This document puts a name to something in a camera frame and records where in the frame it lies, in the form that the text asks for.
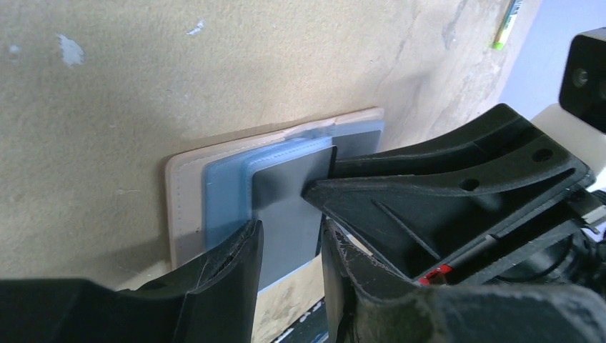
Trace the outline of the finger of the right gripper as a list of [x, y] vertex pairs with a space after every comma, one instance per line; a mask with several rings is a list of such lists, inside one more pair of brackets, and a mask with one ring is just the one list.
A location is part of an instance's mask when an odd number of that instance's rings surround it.
[[580, 158], [498, 104], [435, 139], [338, 159], [304, 198], [410, 281], [572, 281], [592, 244], [572, 200]]

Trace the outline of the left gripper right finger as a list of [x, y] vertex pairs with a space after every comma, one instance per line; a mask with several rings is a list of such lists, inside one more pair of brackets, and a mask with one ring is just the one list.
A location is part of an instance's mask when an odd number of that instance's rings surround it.
[[323, 219], [331, 342], [603, 342], [605, 301], [572, 285], [418, 286]]

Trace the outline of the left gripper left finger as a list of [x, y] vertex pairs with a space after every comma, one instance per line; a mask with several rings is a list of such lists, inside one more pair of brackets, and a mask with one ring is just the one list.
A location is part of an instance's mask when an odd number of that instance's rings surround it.
[[248, 221], [138, 289], [85, 279], [1, 282], [3, 342], [249, 342], [264, 241]]

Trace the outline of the black credit card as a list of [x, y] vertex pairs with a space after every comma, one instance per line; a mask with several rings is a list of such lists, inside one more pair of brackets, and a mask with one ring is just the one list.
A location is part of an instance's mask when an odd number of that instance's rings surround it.
[[317, 255], [321, 214], [302, 198], [306, 185], [327, 176], [333, 146], [276, 154], [253, 165], [252, 213], [262, 221], [264, 244], [259, 291]]
[[375, 130], [333, 136], [332, 142], [337, 148], [337, 158], [347, 159], [375, 153], [381, 135], [380, 130]]

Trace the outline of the blue credit card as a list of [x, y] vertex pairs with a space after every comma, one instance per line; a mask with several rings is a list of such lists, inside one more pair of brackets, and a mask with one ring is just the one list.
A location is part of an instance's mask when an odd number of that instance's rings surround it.
[[333, 146], [332, 138], [294, 138], [250, 149], [208, 164], [204, 182], [204, 244], [212, 249], [235, 233], [252, 213], [253, 165], [273, 155], [284, 156], [306, 148]]

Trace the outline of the beige leather card holder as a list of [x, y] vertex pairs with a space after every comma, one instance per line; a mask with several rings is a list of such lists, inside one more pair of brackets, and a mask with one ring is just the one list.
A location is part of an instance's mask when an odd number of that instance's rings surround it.
[[175, 270], [204, 252], [203, 182], [204, 166], [218, 159], [307, 133], [313, 129], [384, 118], [384, 109], [374, 107], [328, 119], [309, 121], [265, 134], [203, 146], [173, 156], [165, 167], [170, 261]]

